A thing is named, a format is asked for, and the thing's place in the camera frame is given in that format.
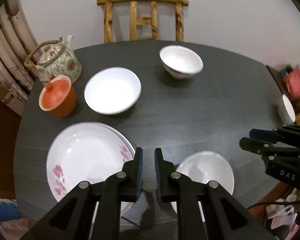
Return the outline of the white plate pink flowers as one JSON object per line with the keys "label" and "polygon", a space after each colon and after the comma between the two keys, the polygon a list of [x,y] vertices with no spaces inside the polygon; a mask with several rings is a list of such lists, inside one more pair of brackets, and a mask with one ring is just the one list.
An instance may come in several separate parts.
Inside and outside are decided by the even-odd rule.
{"label": "white plate pink flowers", "polygon": [[46,159],[46,175],[55,200],[60,201],[79,182],[102,182],[122,170],[123,140],[99,122],[80,122],[61,131]]}

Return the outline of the plain white deep bowl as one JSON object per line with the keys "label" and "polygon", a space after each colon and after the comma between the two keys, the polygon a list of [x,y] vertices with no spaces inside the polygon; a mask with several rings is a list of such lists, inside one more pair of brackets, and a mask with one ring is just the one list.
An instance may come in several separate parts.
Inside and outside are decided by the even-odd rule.
{"label": "plain white deep bowl", "polygon": [[187,157],[176,169],[192,181],[207,184],[217,181],[231,195],[234,192],[235,178],[231,165],[218,153],[202,151]]}

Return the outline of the wide white pink-patterned bowl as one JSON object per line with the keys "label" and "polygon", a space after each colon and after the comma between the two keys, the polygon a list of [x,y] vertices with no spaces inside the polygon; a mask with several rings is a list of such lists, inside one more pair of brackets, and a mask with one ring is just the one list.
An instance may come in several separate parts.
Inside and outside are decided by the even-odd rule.
{"label": "wide white pink-patterned bowl", "polygon": [[116,115],[137,102],[141,89],[141,81],[133,71],[111,67],[90,78],[84,89],[84,99],[96,113]]}

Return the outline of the white bowl red flower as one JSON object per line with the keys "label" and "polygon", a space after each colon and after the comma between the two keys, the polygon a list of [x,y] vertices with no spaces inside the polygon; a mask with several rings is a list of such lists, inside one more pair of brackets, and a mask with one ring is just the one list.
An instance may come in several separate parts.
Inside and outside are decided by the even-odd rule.
{"label": "white bowl red flower", "polygon": [[165,46],[159,51],[159,56],[165,70],[178,80],[190,79],[203,70],[200,56],[183,46]]}

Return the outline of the large white peony plate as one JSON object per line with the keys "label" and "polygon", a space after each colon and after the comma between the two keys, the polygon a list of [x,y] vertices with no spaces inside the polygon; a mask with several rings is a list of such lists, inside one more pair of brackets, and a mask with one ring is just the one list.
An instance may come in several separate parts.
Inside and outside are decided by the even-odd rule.
{"label": "large white peony plate", "polygon": [[[119,132],[115,128],[113,128],[109,125],[106,125],[106,124],[102,124],[102,123],[99,123],[99,125],[113,131],[114,133],[116,133],[123,140],[123,142],[125,143],[125,146],[120,147],[121,148],[120,152],[124,153],[123,160],[124,161],[132,160],[134,158],[134,155],[135,155],[135,150],[134,150],[133,145],[129,142],[129,140],[121,132]],[[121,204],[121,215],[124,215],[132,206],[133,206],[133,203],[122,202],[122,204]]]}

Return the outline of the small white cup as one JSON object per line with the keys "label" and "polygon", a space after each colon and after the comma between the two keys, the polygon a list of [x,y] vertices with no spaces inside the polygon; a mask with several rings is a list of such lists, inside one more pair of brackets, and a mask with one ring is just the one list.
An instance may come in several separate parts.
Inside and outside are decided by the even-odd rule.
{"label": "small white cup", "polygon": [[293,105],[286,94],[282,94],[279,100],[278,114],[284,125],[292,125],[296,120]]}

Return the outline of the red cloth bag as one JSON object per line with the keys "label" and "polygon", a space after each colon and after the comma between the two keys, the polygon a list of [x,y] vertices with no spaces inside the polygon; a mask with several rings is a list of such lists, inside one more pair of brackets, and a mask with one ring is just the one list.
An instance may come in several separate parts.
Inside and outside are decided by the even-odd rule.
{"label": "red cloth bag", "polygon": [[300,67],[285,76],[283,81],[286,85],[289,100],[296,111],[300,111]]}

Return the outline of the orange lidded tea cup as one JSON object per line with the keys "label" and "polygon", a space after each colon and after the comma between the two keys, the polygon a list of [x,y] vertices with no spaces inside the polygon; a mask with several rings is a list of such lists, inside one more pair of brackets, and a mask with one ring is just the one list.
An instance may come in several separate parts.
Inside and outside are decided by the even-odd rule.
{"label": "orange lidded tea cup", "polygon": [[39,107],[57,117],[69,116],[76,107],[76,93],[70,78],[59,75],[48,82],[40,93]]}

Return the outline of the blue foam mat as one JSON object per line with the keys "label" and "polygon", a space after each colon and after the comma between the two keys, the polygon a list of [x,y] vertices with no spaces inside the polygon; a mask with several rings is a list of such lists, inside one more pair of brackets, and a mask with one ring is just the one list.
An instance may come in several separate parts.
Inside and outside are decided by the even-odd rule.
{"label": "blue foam mat", "polygon": [[0,223],[21,218],[16,202],[9,199],[0,199]]}

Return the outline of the brown wooden door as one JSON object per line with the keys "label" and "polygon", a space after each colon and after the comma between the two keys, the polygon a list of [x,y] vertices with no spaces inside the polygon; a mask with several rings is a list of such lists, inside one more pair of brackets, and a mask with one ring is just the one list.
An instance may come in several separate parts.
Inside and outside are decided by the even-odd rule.
{"label": "brown wooden door", "polygon": [[0,198],[15,199],[13,158],[21,116],[0,101]]}

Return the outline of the floral ceramic teapot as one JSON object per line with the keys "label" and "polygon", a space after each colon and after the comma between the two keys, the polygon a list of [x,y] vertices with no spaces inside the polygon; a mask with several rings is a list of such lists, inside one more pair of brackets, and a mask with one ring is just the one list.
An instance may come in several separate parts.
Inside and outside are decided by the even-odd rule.
{"label": "floral ceramic teapot", "polygon": [[44,85],[59,75],[69,77],[74,84],[83,68],[72,48],[72,39],[73,36],[69,35],[39,44],[26,58],[25,67],[36,70]]}

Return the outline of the bamboo wooden chair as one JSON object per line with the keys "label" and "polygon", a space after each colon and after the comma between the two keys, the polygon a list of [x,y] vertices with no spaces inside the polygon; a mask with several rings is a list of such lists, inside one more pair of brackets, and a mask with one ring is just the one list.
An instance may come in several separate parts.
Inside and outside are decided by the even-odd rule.
{"label": "bamboo wooden chair", "polygon": [[[148,2],[150,3],[149,17],[138,16],[138,3]],[[183,7],[189,5],[188,0],[97,0],[96,4],[103,7],[104,14],[104,42],[113,42],[113,5],[117,3],[129,3],[130,4],[130,16],[129,16],[129,37],[131,41],[136,40],[158,40],[158,4],[166,3],[174,5],[175,14],[175,40],[183,42],[184,40],[184,13]],[[151,26],[150,37],[137,37],[137,27],[149,25]]]}

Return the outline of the beige patterned curtain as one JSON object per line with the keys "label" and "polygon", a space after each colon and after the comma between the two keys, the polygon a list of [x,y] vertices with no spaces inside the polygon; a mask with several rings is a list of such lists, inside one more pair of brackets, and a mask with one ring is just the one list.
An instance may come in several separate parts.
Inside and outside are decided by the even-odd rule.
{"label": "beige patterned curtain", "polygon": [[0,7],[0,101],[17,113],[38,77],[24,64],[36,45],[20,0],[6,0]]}

